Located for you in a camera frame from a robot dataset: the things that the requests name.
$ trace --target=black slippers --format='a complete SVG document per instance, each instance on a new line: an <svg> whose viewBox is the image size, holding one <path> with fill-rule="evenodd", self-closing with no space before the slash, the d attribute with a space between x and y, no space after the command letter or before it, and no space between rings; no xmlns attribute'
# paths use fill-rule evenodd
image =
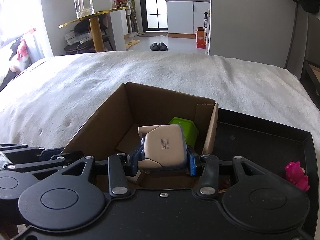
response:
<svg viewBox="0 0 320 240"><path fill-rule="evenodd" d="M159 43L159 48L160 48L161 51L167 51L168 50L167 45L165 45L163 42Z"/></svg>
<svg viewBox="0 0 320 240"><path fill-rule="evenodd" d="M157 44L156 42L155 43L152 43L150 45L150 49L153 50L153 51L167 51L168 50L168 47L167 45L165 45L163 42L160 42L159 44Z"/></svg>
<svg viewBox="0 0 320 240"><path fill-rule="evenodd" d="M150 49L151 50L153 50L153 51L159 51L160 50L160 48L159 48L159 45L158 45L158 43L152 43L151 45L150 45Z"/></svg>

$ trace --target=glass door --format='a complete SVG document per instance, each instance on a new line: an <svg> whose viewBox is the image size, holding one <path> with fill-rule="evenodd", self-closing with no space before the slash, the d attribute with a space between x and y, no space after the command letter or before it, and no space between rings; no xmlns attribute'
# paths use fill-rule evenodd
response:
<svg viewBox="0 0 320 240"><path fill-rule="evenodd" d="M167 31L167 2L140 0L143 31Z"/></svg>

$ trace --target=kitchen counter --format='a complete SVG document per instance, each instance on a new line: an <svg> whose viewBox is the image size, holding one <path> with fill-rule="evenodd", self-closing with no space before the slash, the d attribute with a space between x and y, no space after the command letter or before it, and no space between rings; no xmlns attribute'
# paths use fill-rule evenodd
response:
<svg viewBox="0 0 320 240"><path fill-rule="evenodd" d="M187 2L210 2L210 0L166 0L167 2L172 1L187 1Z"/></svg>

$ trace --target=fluffy white blanket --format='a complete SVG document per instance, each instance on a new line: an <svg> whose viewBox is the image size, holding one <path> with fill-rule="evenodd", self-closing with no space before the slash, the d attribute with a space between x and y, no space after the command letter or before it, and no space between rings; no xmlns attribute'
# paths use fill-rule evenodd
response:
<svg viewBox="0 0 320 240"><path fill-rule="evenodd" d="M213 98L221 108L310 131L320 154L320 112L289 71L233 58L151 51L61 56L34 64L0 93L0 141L63 147L128 81Z"/></svg>

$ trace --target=white wall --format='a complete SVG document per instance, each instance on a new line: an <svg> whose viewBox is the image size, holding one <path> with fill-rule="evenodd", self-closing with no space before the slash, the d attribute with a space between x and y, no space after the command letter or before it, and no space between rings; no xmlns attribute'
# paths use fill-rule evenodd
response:
<svg viewBox="0 0 320 240"><path fill-rule="evenodd" d="M38 0L41 5L42 13L40 19L37 20L40 24L39 32L44 34L43 44L50 43L51 55L65 55L64 47L67 45L64 35L74 28L76 24L58 28L59 25L76 19L76 11L73 0ZM93 0L95 11L101 11L111 8L110 0Z"/></svg>
<svg viewBox="0 0 320 240"><path fill-rule="evenodd" d="M284 67L294 16L292 0L211 0L209 54Z"/></svg>
<svg viewBox="0 0 320 240"><path fill-rule="evenodd" d="M64 35L73 29L75 24L61 29L58 26L76 19L74 2L73 0L41 0L41 5L53 55L65 55L64 47L67 44Z"/></svg>

